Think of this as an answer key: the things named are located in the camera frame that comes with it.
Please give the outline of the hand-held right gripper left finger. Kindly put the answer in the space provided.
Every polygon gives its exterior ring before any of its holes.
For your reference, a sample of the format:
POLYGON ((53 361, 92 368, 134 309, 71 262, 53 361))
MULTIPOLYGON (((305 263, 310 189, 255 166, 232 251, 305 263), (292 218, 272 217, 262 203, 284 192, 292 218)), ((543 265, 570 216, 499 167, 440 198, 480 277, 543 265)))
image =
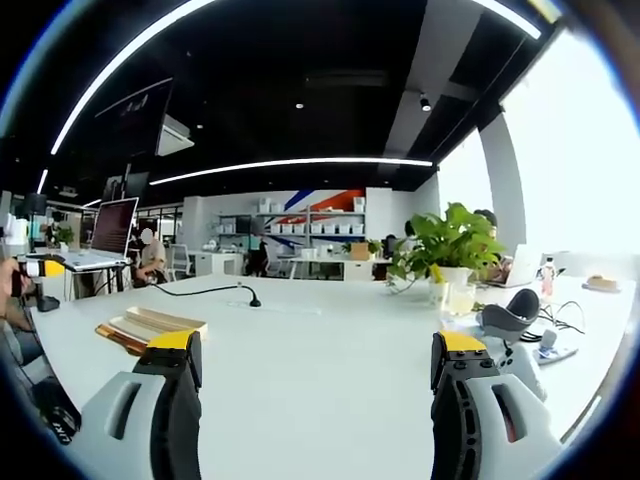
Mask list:
POLYGON ((161 334, 84 405, 69 457, 89 479, 199 479, 200 333, 161 334))

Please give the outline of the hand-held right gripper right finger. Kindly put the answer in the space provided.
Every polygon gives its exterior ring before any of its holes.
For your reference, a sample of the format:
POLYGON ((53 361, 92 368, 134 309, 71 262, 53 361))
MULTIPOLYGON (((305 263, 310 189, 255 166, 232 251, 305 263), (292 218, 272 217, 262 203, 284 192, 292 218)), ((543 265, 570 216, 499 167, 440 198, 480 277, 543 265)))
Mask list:
POLYGON ((433 479, 534 479, 562 451, 544 403, 472 336, 438 331, 431 347, 433 479))

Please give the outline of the person's left hand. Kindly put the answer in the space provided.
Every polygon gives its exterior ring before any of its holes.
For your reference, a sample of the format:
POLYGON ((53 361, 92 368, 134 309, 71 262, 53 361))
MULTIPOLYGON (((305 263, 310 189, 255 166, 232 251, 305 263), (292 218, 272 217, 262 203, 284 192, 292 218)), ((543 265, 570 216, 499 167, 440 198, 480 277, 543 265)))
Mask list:
POLYGON ((15 292, 26 293, 31 287, 31 279, 20 272, 15 258, 7 258, 1 262, 1 308, 4 309, 15 292))

